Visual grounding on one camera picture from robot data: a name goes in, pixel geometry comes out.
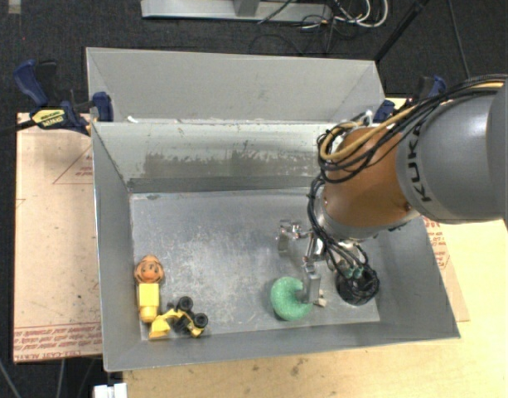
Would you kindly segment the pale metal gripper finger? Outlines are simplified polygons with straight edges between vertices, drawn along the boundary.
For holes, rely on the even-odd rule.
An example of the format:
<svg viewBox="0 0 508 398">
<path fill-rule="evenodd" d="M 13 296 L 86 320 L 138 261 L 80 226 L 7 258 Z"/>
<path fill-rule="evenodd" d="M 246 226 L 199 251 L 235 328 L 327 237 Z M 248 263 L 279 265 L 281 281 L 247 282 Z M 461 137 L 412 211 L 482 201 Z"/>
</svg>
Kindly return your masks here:
<svg viewBox="0 0 508 398">
<path fill-rule="evenodd" d="M 278 253 L 281 255 L 291 253 L 301 238 L 302 227 L 298 221 L 281 220 L 276 235 Z"/>
<path fill-rule="evenodd" d="M 321 274 L 317 271 L 317 262 L 319 261 L 317 240 L 308 241 L 306 253 L 302 261 L 302 301 L 304 303 L 315 303 L 320 297 L 320 285 L 322 280 Z"/>
</svg>

